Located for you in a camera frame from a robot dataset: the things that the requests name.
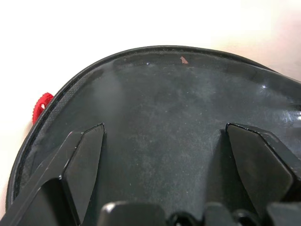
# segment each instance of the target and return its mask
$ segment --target white background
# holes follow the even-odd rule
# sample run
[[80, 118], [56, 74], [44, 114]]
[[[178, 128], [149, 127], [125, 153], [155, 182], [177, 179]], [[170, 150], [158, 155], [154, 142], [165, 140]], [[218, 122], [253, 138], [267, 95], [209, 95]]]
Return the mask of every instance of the white background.
[[101, 58], [150, 45], [228, 51], [301, 80], [301, 1], [1, 0], [0, 218], [39, 97]]

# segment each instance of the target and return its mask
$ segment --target red velcro strap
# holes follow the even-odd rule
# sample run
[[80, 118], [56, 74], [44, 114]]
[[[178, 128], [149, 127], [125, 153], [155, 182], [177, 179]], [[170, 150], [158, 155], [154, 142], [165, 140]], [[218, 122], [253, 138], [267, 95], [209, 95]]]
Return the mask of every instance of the red velcro strap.
[[52, 100], [53, 95], [50, 93], [45, 93], [41, 98], [37, 101], [32, 114], [32, 122], [35, 124], [35, 122], [38, 120], [39, 116], [42, 114], [42, 111], [46, 108], [46, 106], [49, 104], [49, 102]]

